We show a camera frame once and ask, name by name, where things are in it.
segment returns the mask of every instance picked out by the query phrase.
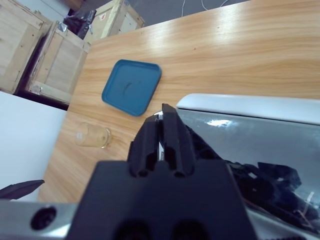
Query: clear glass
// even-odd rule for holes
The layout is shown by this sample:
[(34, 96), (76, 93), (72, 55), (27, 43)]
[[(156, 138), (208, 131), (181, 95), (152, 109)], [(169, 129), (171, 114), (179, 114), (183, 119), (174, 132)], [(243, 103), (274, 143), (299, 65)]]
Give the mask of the clear glass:
[(105, 148), (111, 140), (111, 132), (108, 128), (81, 123), (76, 131), (75, 144), (82, 147)]

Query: wood grain surface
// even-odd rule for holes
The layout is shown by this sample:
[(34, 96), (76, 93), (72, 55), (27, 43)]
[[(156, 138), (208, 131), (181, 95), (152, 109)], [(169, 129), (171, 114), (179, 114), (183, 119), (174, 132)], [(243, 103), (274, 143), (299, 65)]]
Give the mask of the wood grain surface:
[[(45, 173), (39, 199), (78, 202), (99, 160), (126, 160), (145, 118), (190, 93), (320, 99), (320, 1), (251, 0), (95, 43), (85, 62)], [(162, 77), (145, 114), (102, 102), (120, 59), (159, 64)], [(105, 126), (105, 149), (75, 145), (81, 122)]]

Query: plywood box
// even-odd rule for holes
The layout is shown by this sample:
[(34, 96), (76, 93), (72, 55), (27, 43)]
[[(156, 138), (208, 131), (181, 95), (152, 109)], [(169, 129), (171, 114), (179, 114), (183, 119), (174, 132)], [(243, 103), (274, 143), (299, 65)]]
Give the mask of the plywood box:
[(51, 22), (14, 0), (0, 0), (0, 90), (15, 93), (35, 47)]
[(57, 26), (47, 34), (25, 90), (68, 105), (91, 45)]
[(92, 33), (90, 30), (84, 40), (93, 43), (99, 39), (126, 33), (142, 28), (145, 21), (124, 0), (112, 0), (96, 9), (92, 22)]
[(83, 2), (84, 0), (64, 0), (64, 3), (73, 11), (78, 11), (81, 8)]

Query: blue lid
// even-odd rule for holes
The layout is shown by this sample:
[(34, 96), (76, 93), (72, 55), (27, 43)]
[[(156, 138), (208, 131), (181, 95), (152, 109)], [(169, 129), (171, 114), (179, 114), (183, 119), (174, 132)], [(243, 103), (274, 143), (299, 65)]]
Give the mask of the blue lid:
[(102, 100), (132, 116), (142, 115), (161, 77), (159, 65), (121, 59), (102, 92)]

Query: white wall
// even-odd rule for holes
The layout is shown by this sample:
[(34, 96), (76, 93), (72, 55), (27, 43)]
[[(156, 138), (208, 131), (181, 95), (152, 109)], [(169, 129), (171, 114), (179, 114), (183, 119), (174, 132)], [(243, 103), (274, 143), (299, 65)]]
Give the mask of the white wall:
[(42, 15), (51, 21), (64, 20), (70, 8), (62, 0), (17, 0), (32, 12), (39, 10)]
[(0, 111), (0, 189), (43, 179), (66, 111), (1, 91)]

